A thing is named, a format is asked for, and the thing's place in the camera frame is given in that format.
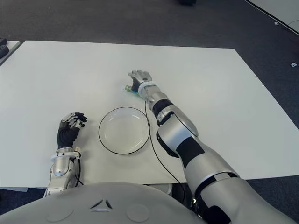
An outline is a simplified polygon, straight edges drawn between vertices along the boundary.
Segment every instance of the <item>gray carpet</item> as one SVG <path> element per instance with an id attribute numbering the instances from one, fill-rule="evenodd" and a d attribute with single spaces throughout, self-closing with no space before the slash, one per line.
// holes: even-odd
<path id="1" fill-rule="evenodd" d="M 299 127 L 299 37 L 242 0 L 0 0 L 0 19 L 9 40 L 234 48 Z M 298 176 L 249 182 L 299 222 Z M 0 214 L 35 191 L 1 190 Z"/>

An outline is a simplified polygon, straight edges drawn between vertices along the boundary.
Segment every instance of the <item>clear plate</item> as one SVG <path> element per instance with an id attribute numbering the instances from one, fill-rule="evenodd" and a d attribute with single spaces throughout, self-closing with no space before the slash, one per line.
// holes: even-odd
<path id="1" fill-rule="evenodd" d="M 130 154 L 141 149 L 150 132 L 145 114 L 132 107 L 120 107 L 109 112 L 99 126 L 103 146 L 116 154 Z"/>

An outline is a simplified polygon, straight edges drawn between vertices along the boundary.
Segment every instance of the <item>white table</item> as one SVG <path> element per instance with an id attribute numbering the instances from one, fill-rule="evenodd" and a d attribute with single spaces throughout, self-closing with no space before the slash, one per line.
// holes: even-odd
<path id="1" fill-rule="evenodd" d="M 202 141 L 241 177 L 298 174 L 298 129 L 233 49 L 26 41 L 0 67 L 0 186 L 47 186 L 59 121 L 69 112 L 89 118 L 74 145 L 83 149 L 84 183 L 175 182 L 149 143 L 116 155 L 98 139 L 108 111 L 144 110 L 140 98 L 123 90 L 135 69 L 150 72 Z M 153 139 L 161 160 L 184 182 L 180 161 Z"/>

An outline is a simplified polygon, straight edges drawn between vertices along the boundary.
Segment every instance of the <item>robotic arm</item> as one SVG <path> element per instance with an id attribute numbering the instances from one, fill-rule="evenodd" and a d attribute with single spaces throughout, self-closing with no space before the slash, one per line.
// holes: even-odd
<path id="1" fill-rule="evenodd" d="M 73 149 L 73 143 L 86 121 L 87 118 L 82 113 L 70 113 L 60 121 L 57 134 L 58 150 L 51 158 L 54 164 L 50 169 L 50 183 L 44 197 L 78 185 L 81 153 Z"/>
<path id="2" fill-rule="evenodd" d="M 196 200 L 196 212 L 210 224 L 295 222 L 264 201 L 214 150 L 203 144 L 195 125 L 162 93 L 148 72 L 132 71 L 132 91 L 148 103 L 159 129 L 157 140 L 180 158 Z"/>

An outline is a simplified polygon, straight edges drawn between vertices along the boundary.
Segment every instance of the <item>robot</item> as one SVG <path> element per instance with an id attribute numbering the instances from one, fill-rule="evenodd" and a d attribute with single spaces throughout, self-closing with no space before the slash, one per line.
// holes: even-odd
<path id="1" fill-rule="evenodd" d="M 200 141 L 195 125 L 162 93 L 148 72 L 132 71 L 138 92 L 159 126 L 157 140 L 184 167 L 195 212 L 153 187 L 133 183 L 80 182 L 79 149 L 73 143 L 87 118 L 62 119 L 45 197 L 0 216 L 2 224 L 295 224 L 264 201 L 213 149 Z"/>

